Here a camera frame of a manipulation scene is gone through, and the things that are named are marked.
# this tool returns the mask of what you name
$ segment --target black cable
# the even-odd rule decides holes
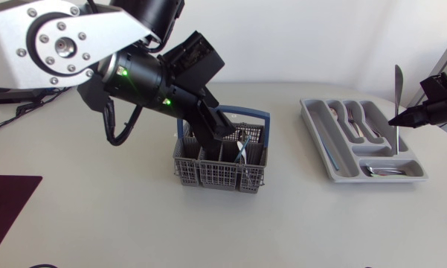
[[[21,118],[23,115],[26,115],[26,114],[28,114],[28,113],[30,113],[30,112],[32,112],[32,111],[34,111],[34,110],[36,110],[36,109],[38,109],[38,108],[40,108],[40,107],[43,107],[45,104],[48,104],[48,103],[50,103],[51,101],[54,101],[54,100],[55,100],[56,98],[58,98],[62,93],[67,92],[70,88],[71,88],[71,87],[68,87],[68,88],[64,88],[63,90],[59,90],[59,91],[57,91],[56,94],[55,94],[52,98],[50,98],[49,100],[47,100],[47,101],[41,101],[41,102],[39,102],[39,103],[31,103],[31,104],[25,104],[25,105],[19,106],[19,107],[16,109],[16,115],[15,115],[15,117],[14,117],[14,118],[11,118],[11,119],[8,119],[8,120],[6,120],[6,121],[1,122],[1,123],[0,123],[0,129],[1,129],[2,127],[4,127],[4,126],[6,126],[6,125],[8,125],[8,124],[10,124],[10,123],[12,123],[12,122],[14,122],[16,119]]]
[[[94,0],[88,0],[89,7],[91,7],[91,11],[94,14],[97,14],[97,5],[94,3]]]
[[[103,112],[103,120],[104,120],[104,130],[106,131],[106,137],[109,143],[114,146],[119,146],[124,143],[134,128],[135,122],[137,122],[139,115],[142,112],[142,106],[136,106],[134,112],[132,113],[129,122],[127,122],[124,127],[124,130],[118,137],[115,137],[115,112],[114,112],[114,101],[108,99],[106,108]]]

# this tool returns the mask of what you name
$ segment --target dark red mat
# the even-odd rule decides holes
[[[41,181],[40,176],[0,176],[0,243]]]

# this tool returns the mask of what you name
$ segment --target robotic arm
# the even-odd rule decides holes
[[[145,107],[188,121],[205,149],[218,148],[235,131],[205,86],[222,59],[198,32],[165,55],[150,54],[165,46],[183,7],[184,0],[112,0],[83,9],[61,0],[1,3],[0,87],[80,85],[86,104],[103,113],[113,145],[126,140]],[[136,105],[117,138],[110,97]]]
[[[390,120],[391,126],[421,127],[426,124],[447,122],[447,74],[429,77],[420,83],[428,100],[406,109]]]

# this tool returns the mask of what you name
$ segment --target gray dishwasher cutlery basket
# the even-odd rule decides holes
[[[237,123],[237,131],[224,137],[219,154],[206,153],[200,146],[188,123],[177,120],[178,140],[173,153],[175,172],[181,183],[187,186],[202,185],[205,188],[255,194],[264,185],[264,169],[268,159],[269,123],[267,112],[235,107],[218,106],[218,110],[239,115],[261,118],[264,125]],[[242,158],[235,163],[241,134],[251,138],[245,148],[246,164]]]
[[[335,182],[419,182],[428,179],[403,139],[399,142],[400,153],[394,154],[394,127],[388,124],[373,102],[301,99],[300,104],[301,115],[327,173]],[[357,126],[349,122],[348,110]]]

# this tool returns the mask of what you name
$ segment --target black robot arm segment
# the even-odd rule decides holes
[[[235,131],[226,116],[214,109],[219,103],[205,86],[223,66],[210,43],[195,32],[157,58],[131,45],[100,64],[103,77],[96,75],[78,90],[91,109],[104,115],[109,114],[110,96],[184,119],[203,148],[212,150]]]
[[[447,74],[427,78],[420,83],[428,100],[410,107],[388,123],[391,126],[421,127],[447,122]]]

